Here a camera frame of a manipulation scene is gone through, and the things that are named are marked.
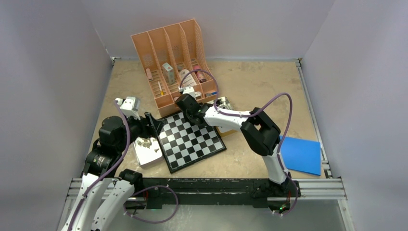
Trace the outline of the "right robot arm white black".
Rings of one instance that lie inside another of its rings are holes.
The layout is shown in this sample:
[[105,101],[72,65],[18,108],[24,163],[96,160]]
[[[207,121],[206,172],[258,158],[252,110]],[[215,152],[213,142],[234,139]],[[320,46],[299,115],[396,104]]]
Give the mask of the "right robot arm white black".
[[189,94],[176,100],[188,122],[198,126],[226,128],[242,133],[251,150],[260,155],[268,172],[268,181],[274,195],[300,195],[299,187],[285,166],[281,147],[285,135],[265,113],[264,107],[252,111],[234,111],[213,103],[200,103]]

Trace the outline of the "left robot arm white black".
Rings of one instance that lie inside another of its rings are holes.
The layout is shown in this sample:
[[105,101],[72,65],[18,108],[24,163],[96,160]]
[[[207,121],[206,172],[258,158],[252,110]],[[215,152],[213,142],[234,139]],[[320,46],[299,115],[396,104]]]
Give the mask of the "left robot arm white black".
[[111,194],[101,202],[129,146],[137,138],[158,138],[163,126],[151,113],[139,119],[121,115],[102,121],[99,137],[86,157],[81,187],[63,231],[101,231],[130,196],[142,194],[142,174],[126,169],[119,174]]

